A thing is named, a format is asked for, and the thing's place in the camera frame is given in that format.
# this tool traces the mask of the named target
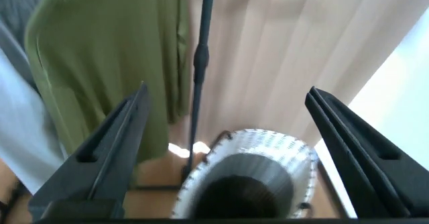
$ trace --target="green shirt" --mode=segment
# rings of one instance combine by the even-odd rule
[[[168,122],[188,113],[185,0],[42,0],[25,49],[68,153],[141,81],[151,110],[137,161],[161,156]]]

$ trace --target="white curtain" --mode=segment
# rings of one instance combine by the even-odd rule
[[[191,53],[202,0],[188,0]],[[197,140],[263,128],[314,145],[304,106],[311,86],[349,103],[428,7],[429,0],[214,0],[210,62]],[[188,121],[171,129],[186,146]]]

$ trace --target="beige curtain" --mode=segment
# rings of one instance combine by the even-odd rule
[[[191,50],[202,0],[188,0]],[[314,145],[304,106],[311,86],[349,103],[429,5],[429,0],[214,0],[210,62],[198,141],[224,129],[263,128]],[[185,146],[188,121],[171,142]]]

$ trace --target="wooden floor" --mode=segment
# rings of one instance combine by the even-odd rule
[[[180,182],[180,169],[186,159],[169,153],[164,158],[151,160],[139,167],[139,184],[178,184]],[[176,200],[174,191],[140,191],[130,190],[125,197],[123,207],[126,218],[168,218]],[[31,215],[27,211],[30,194],[21,197],[10,214],[7,224],[29,223]],[[338,214],[333,208],[325,187],[319,181],[314,198],[314,217],[336,218]]]

